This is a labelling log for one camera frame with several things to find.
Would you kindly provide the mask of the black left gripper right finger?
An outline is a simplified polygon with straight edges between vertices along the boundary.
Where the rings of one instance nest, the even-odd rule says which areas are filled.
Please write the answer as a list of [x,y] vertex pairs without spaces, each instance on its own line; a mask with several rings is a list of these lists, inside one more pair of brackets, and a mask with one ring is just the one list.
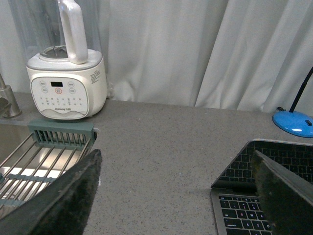
[[274,235],[313,233],[313,185],[255,151],[252,173],[261,207]]

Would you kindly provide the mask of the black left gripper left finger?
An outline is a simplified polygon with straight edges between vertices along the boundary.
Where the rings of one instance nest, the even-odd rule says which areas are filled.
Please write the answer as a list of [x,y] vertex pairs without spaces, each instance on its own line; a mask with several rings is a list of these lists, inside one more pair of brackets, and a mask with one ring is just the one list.
[[81,235],[99,185],[99,149],[0,221],[2,235]]

